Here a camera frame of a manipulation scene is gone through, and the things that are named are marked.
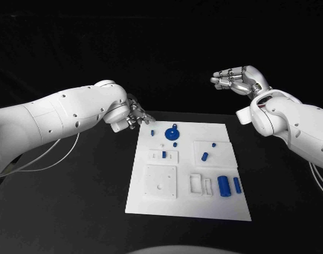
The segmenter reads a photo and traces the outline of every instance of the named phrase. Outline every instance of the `black tabletop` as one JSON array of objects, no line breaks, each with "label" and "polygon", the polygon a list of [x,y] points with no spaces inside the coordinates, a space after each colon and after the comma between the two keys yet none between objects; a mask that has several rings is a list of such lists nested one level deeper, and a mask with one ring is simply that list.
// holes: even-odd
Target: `black tabletop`
[{"label": "black tabletop", "polygon": [[[252,222],[125,214],[138,131],[101,122],[53,168],[0,186],[0,253],[125,253],[186,244],[241,253],[323,253],[323,193],[307,162],[232,115],[150,112],[160,121],[225,123]],[[56,162],[75,136],[27,169]],[[26,164],[50,145],[29,151]]]}]

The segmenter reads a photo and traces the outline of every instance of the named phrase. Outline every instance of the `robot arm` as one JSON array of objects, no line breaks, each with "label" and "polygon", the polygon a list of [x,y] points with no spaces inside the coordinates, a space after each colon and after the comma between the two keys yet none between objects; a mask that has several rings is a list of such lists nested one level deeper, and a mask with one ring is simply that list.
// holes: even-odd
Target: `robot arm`
[{"label": "robot arm", "polygon": [[215,72],[210,82],[216,89],[251,98],[251,105],[236,112],[241,124],[252,122],[262,136],[280,137],[290,150],[323,168],[323,109],[272,89],[252,66]]},{"label": "robot arm", "polygon": [[114,132],[154,121],[133,95],[111,80],[63,90],[45,98],[0,108],[0,173],[24,152],[92,128],[99,120]]}]

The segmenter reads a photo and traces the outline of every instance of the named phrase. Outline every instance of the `blue object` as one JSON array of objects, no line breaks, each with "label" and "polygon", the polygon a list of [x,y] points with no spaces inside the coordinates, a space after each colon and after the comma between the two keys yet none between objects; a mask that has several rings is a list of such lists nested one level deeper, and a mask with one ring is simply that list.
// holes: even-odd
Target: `blue object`
[{"label": "blue object", "polygon": [[239,178],[238,177],[234,177],[234,183],[235,183],[236,193],[241,194]]},{"label": "blue object", "polygon": [[226,176],[218,177],[218,186],[221,187],[221,197],[229,197],[231,196],[231,189],[229,189]]},{"label": "blue object", "polygon": [[164,136],[169,140],[174,141],[179,139],[180,137],[180,132],[177,130],[177,125],[173,124],[173,127],[170,129],[166,130],[164,132]]},{"label": "blue object", "polygon": [[203,156],[202,156],[202,161],[206,161],[206,160],[208,160],[208,156],[209,156],[209,153],[205,152],[205,153],[203,153]]}]

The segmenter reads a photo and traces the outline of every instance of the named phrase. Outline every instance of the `table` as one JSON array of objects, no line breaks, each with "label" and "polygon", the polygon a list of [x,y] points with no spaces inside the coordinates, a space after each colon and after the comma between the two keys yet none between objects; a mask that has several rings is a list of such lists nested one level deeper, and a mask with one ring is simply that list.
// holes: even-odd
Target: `table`
[{"label": "table", "polygon": [[[236,116],[150,112],[160,121],[225,123],[252,222],[125,214],[138,129],[98,125],[50,169],[16,173],[0,186],[0,253],[127,253],[196,245],[241,253],[323,252],[323,193],[307,162]],[[56,162],[75,136],[27,169]],[[29,151],[17,167],[50,144]]]}]

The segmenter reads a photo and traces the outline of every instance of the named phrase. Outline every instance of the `white baseplate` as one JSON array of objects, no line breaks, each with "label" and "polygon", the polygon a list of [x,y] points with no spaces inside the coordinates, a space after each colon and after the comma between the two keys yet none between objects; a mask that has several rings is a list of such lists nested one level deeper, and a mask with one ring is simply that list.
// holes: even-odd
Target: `white baseplate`
[{"label": "white baseplate", "polygon": [[[164,137],[164,132],[174,123],[180,131],[180,137],[176,141],[170,141]],[[161,151],[177,151],[177,162],[170,164],[167,158],[164,162],[161,159],[150,161],[150,153],[154,153],[150,150],[159,150],[160,153]],[[206,164],[203,164],[200,156],[203,150],[209,153]],[[172,172],[163,175],[160,171],[157,173],[153,171],[159,175],[154,175],[151,181],[147,181],[147,177],[150,178],[150,174],[147,176],[148,167],[151,166],[153,170],[157,168],[153,165],[176,168],[176,198],[169,195],[173,195],[173,185],[167,186],[167,196],[163,197],[161,193],[157,193],[157,186],[160,185],[160,191],[163,191],[166,184],[170,184],[166,181]],[[239,180],[241,194],[236,193],[234,185],[234,177],[239,177],[236,165],[223,124],[163,121],[148,125],[143,124],[140,127],[125,213],[251,221],[242,181]],[[203,187],[205,179],[210,179],[212,196],[205,193],[205,188],[203,195],[190,195],[190,174],[200,174]],[[229,179],[231,197],[221,197],[216,179],[222,175],[228,176]],[[150,189],[153,189],[153,194],[147,196],[144,193]]]}]

